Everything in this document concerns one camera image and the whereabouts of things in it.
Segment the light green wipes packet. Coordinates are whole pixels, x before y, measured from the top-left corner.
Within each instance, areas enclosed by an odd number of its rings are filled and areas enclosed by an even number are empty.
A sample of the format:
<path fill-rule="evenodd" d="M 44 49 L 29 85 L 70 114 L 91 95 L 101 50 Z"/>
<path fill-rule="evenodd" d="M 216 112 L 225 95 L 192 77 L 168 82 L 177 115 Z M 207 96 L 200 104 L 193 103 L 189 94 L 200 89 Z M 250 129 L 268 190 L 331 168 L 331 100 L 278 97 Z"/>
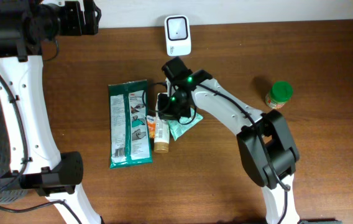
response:
<path fill-rule="evenodd" d="M 203 119 L 193 108 L 191 109 L 191 113 L 192 116 L 190 118 L 181 117 L 178 121 L 168 120 L 170 132 L 175 141 Z"/>

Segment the orange tissue packet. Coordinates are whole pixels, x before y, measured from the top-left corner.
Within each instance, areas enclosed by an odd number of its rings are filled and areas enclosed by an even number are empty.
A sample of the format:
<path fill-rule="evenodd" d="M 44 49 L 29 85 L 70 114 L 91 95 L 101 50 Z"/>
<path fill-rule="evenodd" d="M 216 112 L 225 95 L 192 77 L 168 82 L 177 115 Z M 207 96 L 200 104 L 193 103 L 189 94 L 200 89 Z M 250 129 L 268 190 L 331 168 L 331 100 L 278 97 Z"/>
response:
<path fill-rule="evenodd" d="M 156 118 L 150 115 L 146 116 L 147 120 L 147 127 L 149 130 L 149 138 L 154 139 L 155 138 L 155 123 L 156 123 Z"/>

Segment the white tube gold cap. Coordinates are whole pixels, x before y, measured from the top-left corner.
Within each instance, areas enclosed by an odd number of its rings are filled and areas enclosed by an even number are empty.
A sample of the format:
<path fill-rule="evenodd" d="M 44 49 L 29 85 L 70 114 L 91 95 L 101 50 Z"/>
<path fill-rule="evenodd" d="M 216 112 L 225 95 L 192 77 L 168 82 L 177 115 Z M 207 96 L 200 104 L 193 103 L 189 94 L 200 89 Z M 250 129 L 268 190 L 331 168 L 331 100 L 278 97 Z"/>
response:
<path fill-rule="evenodd" d="M 159 113 L 155 114 L 154 152 L 164 154 L 169 152 L 170 128 L 166 120 L 160 119 Z"/>

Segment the green 3M gloves package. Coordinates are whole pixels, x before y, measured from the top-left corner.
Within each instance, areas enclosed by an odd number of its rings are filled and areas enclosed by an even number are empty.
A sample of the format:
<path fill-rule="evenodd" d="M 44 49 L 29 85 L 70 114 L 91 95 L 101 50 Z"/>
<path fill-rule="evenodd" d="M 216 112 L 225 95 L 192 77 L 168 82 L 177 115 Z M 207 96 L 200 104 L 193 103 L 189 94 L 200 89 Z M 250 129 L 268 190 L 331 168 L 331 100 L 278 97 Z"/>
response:
<path fill-rule="evenodd" d="M 112 169 L 152 162 L 143 95 L 147 87 L 147 80 L 108 86 Z"/>

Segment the green lid jar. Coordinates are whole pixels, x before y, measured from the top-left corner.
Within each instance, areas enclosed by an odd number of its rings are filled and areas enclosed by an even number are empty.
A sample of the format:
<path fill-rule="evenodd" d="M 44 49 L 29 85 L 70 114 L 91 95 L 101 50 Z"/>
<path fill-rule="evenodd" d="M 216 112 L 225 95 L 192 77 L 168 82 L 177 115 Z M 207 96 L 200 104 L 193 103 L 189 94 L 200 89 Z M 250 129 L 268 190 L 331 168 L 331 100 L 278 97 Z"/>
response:
<path fill-rule="evenodd" d="M 280 109 L 292 97 L 293 88 L 285 81 L 275 82 L 265 97 L 265 104 L 271 109 Z"/>

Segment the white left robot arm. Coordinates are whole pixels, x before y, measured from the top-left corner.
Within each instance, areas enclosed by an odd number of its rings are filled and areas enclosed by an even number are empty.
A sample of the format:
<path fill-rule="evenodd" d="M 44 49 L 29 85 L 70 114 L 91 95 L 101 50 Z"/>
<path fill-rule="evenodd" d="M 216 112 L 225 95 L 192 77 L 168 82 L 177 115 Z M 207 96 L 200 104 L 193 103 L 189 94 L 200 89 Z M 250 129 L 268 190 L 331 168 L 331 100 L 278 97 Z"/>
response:
<path fill-rule="evenodd" d="M 94 1 L 0 1 L 0 102 L 11 154 L 0 196 L 33 189 L 67 223 L 102 223 L 82 185 L 79 152 L 62 153 L 53 139 L 43 91 L 42 42 L 95 35 Z"/>

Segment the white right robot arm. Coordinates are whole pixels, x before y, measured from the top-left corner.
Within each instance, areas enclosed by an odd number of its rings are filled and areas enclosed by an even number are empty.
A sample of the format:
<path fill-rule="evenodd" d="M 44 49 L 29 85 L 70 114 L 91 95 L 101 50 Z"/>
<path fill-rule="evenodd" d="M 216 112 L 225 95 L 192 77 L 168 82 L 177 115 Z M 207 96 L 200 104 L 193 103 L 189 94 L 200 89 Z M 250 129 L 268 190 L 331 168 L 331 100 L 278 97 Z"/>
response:
<path fill-rule="evenodd" d="M 166 96 L 158 100 L 161 119 L 193 117 L 191 109 L 214 116 L 236 136 L 242 166 L 264 196 L 267 223 L 299 223 L 293 195 L 300 159 L 286 119 L 277 110 L 264 113 L 225 90 L 207 71 L 192 72 L 180 57 L 162 67 Z"/>

